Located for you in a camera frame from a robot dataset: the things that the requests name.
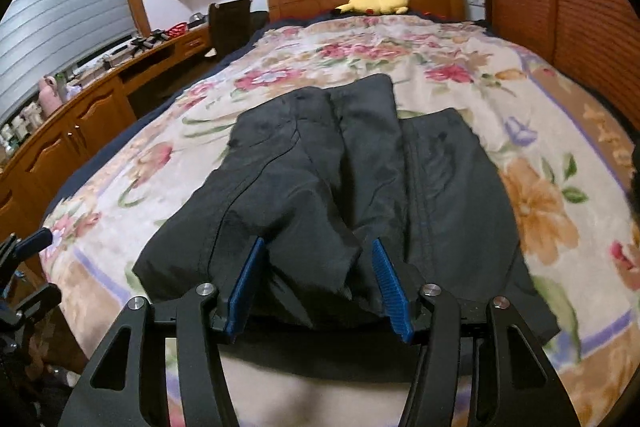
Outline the wooden desk with cabinets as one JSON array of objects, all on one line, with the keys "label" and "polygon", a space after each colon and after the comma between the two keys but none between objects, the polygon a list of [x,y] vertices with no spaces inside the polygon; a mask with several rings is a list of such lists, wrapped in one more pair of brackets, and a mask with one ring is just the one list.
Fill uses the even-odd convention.
[{"label": "wooden desk with cabinets", "polygon": [[57,109],[2,170],[2,239],[35,232],[66,180],[182,87],[209,43],[207,26],[191,29],[89,83]]}]

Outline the pink thermos jug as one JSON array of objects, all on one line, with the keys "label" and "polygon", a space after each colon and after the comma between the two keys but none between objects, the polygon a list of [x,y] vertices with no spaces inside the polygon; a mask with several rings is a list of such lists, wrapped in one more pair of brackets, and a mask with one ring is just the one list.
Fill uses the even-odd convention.
[{"label": "pink thermos jug", "polygon": [[53,77],[44,76],[39,80],[38,100],[46,118],[51,117],[64,104]]}]

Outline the floral bed blanket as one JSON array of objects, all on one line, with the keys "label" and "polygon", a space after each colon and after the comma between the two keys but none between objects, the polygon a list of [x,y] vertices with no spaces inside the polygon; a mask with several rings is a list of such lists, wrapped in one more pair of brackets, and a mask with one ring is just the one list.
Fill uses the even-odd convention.
[{"label": "floral bed blanket", "polygon": [[[626,201],[631,142],[590,94],[538,55],[480,29],[487,55],[474,94],[488,122],[486,153],[513,205],[524,258],[559,317],[547,346],[579,420],[604,421],[639,366],[639,225]],[[53,235],[41,263],[61,310],[91,353],[126,301],[142,291],[132,268],[156,232]]]}]

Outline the grey window blind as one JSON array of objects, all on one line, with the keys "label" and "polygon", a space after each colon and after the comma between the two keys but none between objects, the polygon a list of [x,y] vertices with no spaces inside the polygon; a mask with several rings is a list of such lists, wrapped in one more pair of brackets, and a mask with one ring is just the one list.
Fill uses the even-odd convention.
[{"label": "grey window blind", "polygon": [[62,72],[136,30],[128,0],[12,0],[1,20],[1,118]]}]

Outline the red basket on desk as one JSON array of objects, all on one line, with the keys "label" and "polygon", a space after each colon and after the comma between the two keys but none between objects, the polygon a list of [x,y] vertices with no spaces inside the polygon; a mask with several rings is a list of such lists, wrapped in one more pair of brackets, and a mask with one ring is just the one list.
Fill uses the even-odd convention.
[{"label": "red basket on desk", "polygon": [[186,22],[178,23],[166,30],[166,35],[169,38],[175,39],[183,36],[189,30],[189,25]]}]

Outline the dark wooden chair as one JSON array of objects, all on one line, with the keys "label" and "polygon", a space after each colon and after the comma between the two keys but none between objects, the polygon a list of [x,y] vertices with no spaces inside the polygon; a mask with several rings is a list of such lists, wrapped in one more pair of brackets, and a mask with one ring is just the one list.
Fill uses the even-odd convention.
[{"label": "dark wooden chair", "polygon": [[269,23],[268,11],[253,11],[253,0],[212,3],[208,8],[210,49],[207,58],[221,60],[241,49],[255,31]]}]

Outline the yellow Pikachu plush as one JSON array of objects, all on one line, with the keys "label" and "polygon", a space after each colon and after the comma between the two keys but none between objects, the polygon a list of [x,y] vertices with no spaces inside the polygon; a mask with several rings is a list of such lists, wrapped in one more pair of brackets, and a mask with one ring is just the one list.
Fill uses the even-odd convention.
[{"label": "yellow Pikachu plush", "polygon": [[409,0],[348,0],[334,8],[331,14],[390,15],[405,14],[408,11]]}]

